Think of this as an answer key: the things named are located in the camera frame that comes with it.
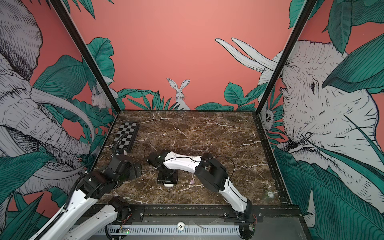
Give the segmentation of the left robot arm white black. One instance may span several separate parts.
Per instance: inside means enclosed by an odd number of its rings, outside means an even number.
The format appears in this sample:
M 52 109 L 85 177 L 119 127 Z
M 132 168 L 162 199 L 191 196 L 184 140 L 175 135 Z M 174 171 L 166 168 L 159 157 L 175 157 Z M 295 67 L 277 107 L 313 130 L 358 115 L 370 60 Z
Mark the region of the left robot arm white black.
M 128 221 L 133 213 L 120 196 L 113 197 L 95 215 L 74 228 L 81 216 L 104 195 L 122 183 L 142 176 L 142 166 L 126 155 L 114 155 L 109 164 L 84 174 L 73 185 L 65 204 L 31 238 L 33 240 L 87 240 L 101 228 L 118 220 Z

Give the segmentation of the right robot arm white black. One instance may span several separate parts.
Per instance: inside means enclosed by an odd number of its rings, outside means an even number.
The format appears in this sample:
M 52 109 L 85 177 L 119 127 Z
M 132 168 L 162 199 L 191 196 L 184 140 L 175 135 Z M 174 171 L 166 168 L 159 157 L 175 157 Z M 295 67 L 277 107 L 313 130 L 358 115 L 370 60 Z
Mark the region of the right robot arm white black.
M 224 197 L 239 221 L 245 223 L 252 220 L 252 202 L 236 189 L 225 166 L 212 154 L 193 157 L 163 150 L 161 153 L 150 153 L 147 163 L 159 171 L 158 184 L 171 188 L 178 183 L 179 170 L 192 173 L 205 188 Z

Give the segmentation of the white earbud charging case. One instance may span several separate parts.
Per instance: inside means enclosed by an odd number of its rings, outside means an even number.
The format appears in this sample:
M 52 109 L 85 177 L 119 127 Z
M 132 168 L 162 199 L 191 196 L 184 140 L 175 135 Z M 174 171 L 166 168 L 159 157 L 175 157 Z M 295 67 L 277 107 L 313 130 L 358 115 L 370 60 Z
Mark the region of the white earbud charging case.
M 172 188 L 172 187 L 174 186 L 174 184 L 167 184 L 167 183 L 164 183 L 164 186 L 165 186 L 166 188 Z

